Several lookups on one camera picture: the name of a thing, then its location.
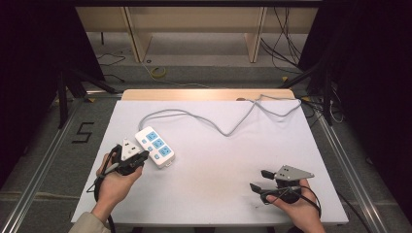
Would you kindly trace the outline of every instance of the human hand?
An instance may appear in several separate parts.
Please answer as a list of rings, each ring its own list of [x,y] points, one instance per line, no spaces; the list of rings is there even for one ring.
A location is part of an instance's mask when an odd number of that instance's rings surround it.
[[[301,186],[309,187],[309,183],[306,179],[300,180],[299,184]],[[301,188],[301,191],[303,196],[316,203],[315,195],[308,188]],[[319,218],[318,210],[302,198],[299,198],[299,200],[292,204],[288,204],[282,199],[277,198],[273,195],[268,195],[266,197],[266,200],[286,212],[291,218],[293,224],[303,232],[325,232],[325,229],[322,226],[321,220]]]
[[[108,153],[104,155],[102,164],[97,170],[96,175],[99,176],[104,167],[104,163],[109,156]],[[109,159],[107,167],[112,165],[112,158]],[[99,189],[99,196],[97,203],[93,210],[91,211],[97,218],[102,222],[106,222],[112,210],[115,206],[122,201],[130,191],[130,188],[133,186],[134,182],[142,175],[143,167],[140,166],[136,171],[127,176],[122,176],[117,172],[112,172],[106,175]]]

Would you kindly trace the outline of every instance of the power strip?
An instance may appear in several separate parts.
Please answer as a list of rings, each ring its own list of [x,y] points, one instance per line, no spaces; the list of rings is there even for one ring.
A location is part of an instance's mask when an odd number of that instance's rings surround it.
[[[158,168],[168,167],[175,159],[175,152],[164,142],[150,126],[135,134],[137,142],[149,151],[149,157]]]

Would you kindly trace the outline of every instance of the white tabletop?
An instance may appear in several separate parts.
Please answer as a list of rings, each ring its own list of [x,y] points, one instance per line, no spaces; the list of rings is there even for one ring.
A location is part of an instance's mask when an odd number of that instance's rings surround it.
[[[267,109],[283,114],[297,100],[262,101]],[[137,144],[134,134],[146,115],[182,109],[207,117],[228,132],[248,112],[248,101],[119,101],[90,171],[72,221],[94,204],[86,190],[95,179],[103,155],[123,138]],[[348,219],[334,190],[325,164],[299,107],[288,116],[273,116],[254,108],[231,137],[191,116],[150,119],[151,126],[176,153],[170,167],[157,169],[146,162],[143,176],[112,212],[116,223],[134,226],[268,226],[291,222],[273,206],[266,206],[249,183],[264,188],[275,182],[260,170],[277,172],[282,165],[314,173],[309,184],[318,195],[325,224]]]

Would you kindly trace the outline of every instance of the sleeve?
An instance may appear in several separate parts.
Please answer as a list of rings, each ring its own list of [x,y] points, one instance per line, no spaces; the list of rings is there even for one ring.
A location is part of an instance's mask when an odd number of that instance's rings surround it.
[[[96,216],[84,212],[69,233],[110,233],[110,230]]]

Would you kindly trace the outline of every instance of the metal rail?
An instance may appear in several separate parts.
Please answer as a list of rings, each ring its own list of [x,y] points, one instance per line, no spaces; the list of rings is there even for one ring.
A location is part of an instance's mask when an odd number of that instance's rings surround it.
[[[352,165],[348,154],[343,149],[342,144],[337,137],[333,126],[329,126],[326,120],[321,117],[320,123],[324,132],[326,134],[327,139],[330,142],[330,145],[333,148],[333,151],[339,161],[339,164],[348,179],[349,185],[351,189],[354,191],[355,197],[360,204],[360,207],[365,215],[365,218],[369,224],[370,229],[376,233],[383,233],[388,232],[382,218],[380,217],[378,210],[376,209],[372,199],[370,198],[369,194],[367,193],[364,185],[361,181],[358,172],[356,171],[355,167]]]
[[[49,171],[49,168],[54,161],[55,156],[57,155],[61,144],[67,134],[68,129],[70,128],[73,118],[83,103],[83,99],[76,99],[73,102],[73,106],[70,109],[69,117],[66,123],[63,125],[61,129],[58,129],[57,133],[55,134],[51,145],[49,146],[42,162],[40,163],[39,167],[37,168],[33,178],[30,180],[30,183],[26,187],[26,189],[22,192],[20,198],[17,201],[14,209],[9,214],[6,224],[2,228],[2,233],[9,233],[9,232],[17,232],[18,228],[21,226],[21,223],[24,220],[25,215],[27,214],[28,209],[33,202],[33,199],[39,190],[40,186],[43,183],[43,180]]]

